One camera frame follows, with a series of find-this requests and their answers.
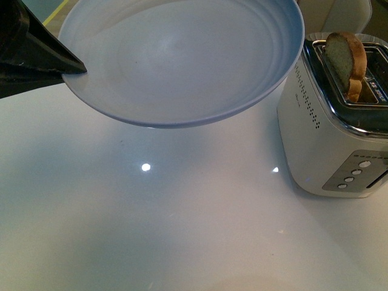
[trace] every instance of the white countertop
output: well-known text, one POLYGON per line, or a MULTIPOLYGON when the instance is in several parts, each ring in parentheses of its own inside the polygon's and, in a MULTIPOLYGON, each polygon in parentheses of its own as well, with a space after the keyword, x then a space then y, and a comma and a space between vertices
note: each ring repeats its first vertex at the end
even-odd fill
POLYGON ((0 100, 1 290, 386 291, 388 185, 297 188, 282 89, 178 130, 110 119, 64 84, 0 100))

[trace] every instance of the toast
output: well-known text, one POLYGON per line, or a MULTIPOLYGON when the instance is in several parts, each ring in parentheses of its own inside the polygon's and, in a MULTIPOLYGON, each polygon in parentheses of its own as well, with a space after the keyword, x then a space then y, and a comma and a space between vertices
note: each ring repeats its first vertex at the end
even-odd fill
POLYGON ((327 37, 325 52, 345 89, 344 93, 350 101, 357 102, 367 67, 363 43, 353 33, 335 32, 327 37))

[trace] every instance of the toaster control panel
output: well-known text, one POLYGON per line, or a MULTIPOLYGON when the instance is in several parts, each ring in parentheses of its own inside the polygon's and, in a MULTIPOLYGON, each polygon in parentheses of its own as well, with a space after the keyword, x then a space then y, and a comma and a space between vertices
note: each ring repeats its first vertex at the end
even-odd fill
POLYGON ((356 150, 323 185, 322 189, 358 192, 388 179, 388 152, 356 150))

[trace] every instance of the toaster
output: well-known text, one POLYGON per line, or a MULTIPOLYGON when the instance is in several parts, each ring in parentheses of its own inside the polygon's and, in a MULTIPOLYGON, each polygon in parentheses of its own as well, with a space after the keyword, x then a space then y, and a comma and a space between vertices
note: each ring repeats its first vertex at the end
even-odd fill
POLYGON ((356 35, 367 53, 359 101, 352 103, 314 33, 287 77, 277 114, 287 165, 304 190, 365 198, 388 180, 388 44, 356 35))

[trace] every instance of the ceramic plate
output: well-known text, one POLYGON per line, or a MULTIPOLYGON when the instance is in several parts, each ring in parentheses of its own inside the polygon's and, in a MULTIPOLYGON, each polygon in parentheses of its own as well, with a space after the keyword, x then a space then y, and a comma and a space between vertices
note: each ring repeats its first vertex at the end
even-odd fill
POLYGON ((97 111, 177 128, 235 115, 296 63, 304 26, 294 0, 80 0, 59 40, 88 70, 64 75, 97 111))

